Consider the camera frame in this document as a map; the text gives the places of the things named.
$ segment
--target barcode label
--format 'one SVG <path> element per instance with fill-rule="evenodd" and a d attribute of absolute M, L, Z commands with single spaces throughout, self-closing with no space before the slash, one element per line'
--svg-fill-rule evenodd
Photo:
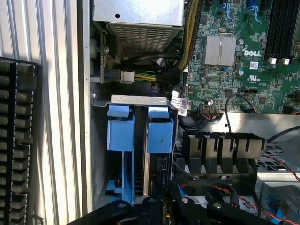
<path fill-rule="evenodd" d="M 249 69 L 258 70 L 258 62 L 250 62 Z"/>
<path fill-rule="evenodd" d="M 185 109 L 178 109 L 178 115 L 179 116 L 187 116 L 188 108 Z"/>
<path fill-rule="evenodd" d="M 188 100 L 185 97 L 172 96 L 171 104 L 178 109 L 185 109 L 188 105 Z"/>

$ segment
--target black plastic vent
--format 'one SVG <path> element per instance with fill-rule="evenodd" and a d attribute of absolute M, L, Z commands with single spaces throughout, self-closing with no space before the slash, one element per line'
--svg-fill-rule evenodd
<path fill-rule="evenodd" d="M 291 58 L 300 0 L 273 0 L 265 59 Z"/>
<path fill-rule="evenodd" d="M 27 224 L 33 211 L 38 69 L 0 57 L 0 225 Z"/>

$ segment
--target white connector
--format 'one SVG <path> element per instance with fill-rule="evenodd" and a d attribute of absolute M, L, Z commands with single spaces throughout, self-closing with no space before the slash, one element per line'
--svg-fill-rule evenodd
<path fill-rule="evenodd" d="M 290 64 L 290 59 L 282 59 L 282 64 L 284 65 L 289 65 Z"/>
<path fill-rule="evenodd" d="M 135 73 L 121 71 L 120 83 L 132 84 L 135 81 Z"/>
<path fill-rule="evenodd" d="M 270 64 L 276 64 L 276 61 L 277 61 L 276 58 L 272 58 L 272 57 L 269 58 L 269 63 Z"/>

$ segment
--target heatsink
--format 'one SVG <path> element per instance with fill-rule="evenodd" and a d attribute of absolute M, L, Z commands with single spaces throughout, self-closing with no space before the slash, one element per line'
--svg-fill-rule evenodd
<path fill-rule="evenodd" d="M 205 65 L 233 66 L 236 36 L 208 35 L 205 41 Z"/>

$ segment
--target screw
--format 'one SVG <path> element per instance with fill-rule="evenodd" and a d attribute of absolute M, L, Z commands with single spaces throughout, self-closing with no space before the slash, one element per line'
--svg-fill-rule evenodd
<path fill-rule="evenodd" d="M 215 203 L 215 204 L 214 204 L 214 207 L 216 207 L 217 209 L 222 208 L 222 206 L 221 206 L 219 203 Z"/>
<path fill-rule="evenodd" d="M 126 205 L 124 204 L 124 203 L 120 203 L 119 205 L 118 205 L 118 207 L 119 208 L 124 208 Z"/>
<path fill-rule="evenodd" d="M 244 44 L 244 40 L 243 39 L 240 39 L 239 40 L 239 45 L 243 45 Z"/>
<path fill-rule="evenodd" d="M 150 198 L 150 199 L 148 200 L 148 202 L 154 203 L 154 202 L 156 202 L 156 200 L 155 200 L 154 198 Z"/>
<path fill-rule="evenodd" d="M 109 53 L 109 48 L 107 46 L 104 46 L 104 54 L 108 55 Z"/>
<path fill-rule="evenodd" d="M 182 198 L 181 201 L 182 201 L 183 203 L 188 203 L 188 199 L 187 199 L 187 198 Z"/>

